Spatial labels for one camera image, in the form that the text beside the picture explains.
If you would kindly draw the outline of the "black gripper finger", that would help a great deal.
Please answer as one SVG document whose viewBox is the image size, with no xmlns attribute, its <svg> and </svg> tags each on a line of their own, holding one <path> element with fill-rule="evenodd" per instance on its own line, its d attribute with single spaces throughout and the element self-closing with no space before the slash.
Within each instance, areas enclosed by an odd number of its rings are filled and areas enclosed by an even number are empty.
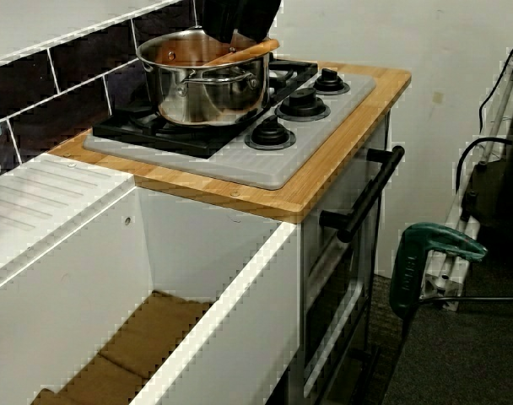
<svg viewBox="0 0 513 405">
<path fill-rule="evenodd" d="M 264 40 L 280 5 L 280 0 L 244 1 L 240 12 L 238 33 L 253 41 Z"/>
<path fill-rule="evenodd" d="M 238 6 L 237 0 L 204 0 L 202 10 L 204 32 L 216 41 L 231 42 Z"/>
</svg>

